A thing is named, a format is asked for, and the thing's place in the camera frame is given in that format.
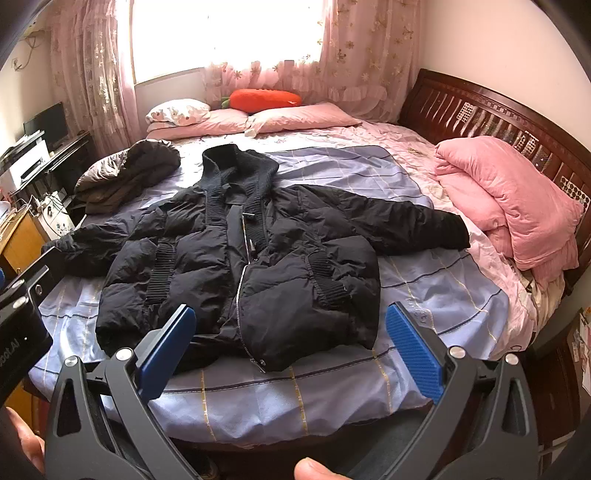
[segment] wooden cabinet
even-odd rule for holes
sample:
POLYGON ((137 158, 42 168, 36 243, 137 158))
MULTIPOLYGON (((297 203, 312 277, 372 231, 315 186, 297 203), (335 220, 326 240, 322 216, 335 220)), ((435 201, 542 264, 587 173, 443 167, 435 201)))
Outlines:
POLYGON ((3 228, 0 233, 0 268, 9 281, 41 255, 45 240, 35 226, 29 207, 0 228, 3 228))
MULTIPOLYGON (((39 257, 45 240, 35 227, 29 207, 18 212, 0 228, 0 267, 9 282, 39 257)), ((35 412, 38 402, 19 385, 8 397, 6 405, 16 410, 33 430, 37 430, 39 425, 35 412)))

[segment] pink curtain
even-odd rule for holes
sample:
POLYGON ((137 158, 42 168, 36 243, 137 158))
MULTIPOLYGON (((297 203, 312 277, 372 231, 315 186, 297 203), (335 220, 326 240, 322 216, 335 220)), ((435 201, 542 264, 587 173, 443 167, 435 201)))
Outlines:
POLYGON ((129 0, 54 0, 51 70, 70 133, 90 131, 101 157, 141 138, 131 74, 129 0))
POLYGON ((304 103, 329 100, 358 118, 396 121, 418 74, 420 0, 324 0, 317 23, 319 61, 304 54, 275 65, 212 64, 207 101, 215 108, 236 89, 281 89, 304 103))

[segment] sticker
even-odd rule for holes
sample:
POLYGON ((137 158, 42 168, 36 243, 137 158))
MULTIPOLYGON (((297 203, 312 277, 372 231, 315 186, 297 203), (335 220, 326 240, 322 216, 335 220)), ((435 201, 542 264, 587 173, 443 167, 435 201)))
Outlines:
POLYGON ((578 364, 579 363, 579 349, 577 348, 577 344, 575 342, 573 342, 573 358, 574 358, 574 363, 578 364))

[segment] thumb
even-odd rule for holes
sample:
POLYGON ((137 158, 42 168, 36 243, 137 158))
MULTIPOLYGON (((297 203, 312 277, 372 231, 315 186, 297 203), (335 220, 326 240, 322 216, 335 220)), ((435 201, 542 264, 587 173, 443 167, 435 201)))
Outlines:
POLYGON ((324 465, 311 458, 300 460, 294 470, 295 480, 348 480, 328 470, 324 465))

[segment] finger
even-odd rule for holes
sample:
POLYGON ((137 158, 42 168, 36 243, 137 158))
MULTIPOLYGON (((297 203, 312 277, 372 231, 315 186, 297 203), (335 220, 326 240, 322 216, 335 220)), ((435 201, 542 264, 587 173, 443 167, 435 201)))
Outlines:
POLYGON ((40 472, 44 472, 45 441, 36 436, 31 427, 10 407, 7 407, 8 417, 17 431, 23 453, 40 472))
POLYGON ((295 480, 348 480, 328 470, 324 465, 311 458, 300 460, 294 469, 295 480))

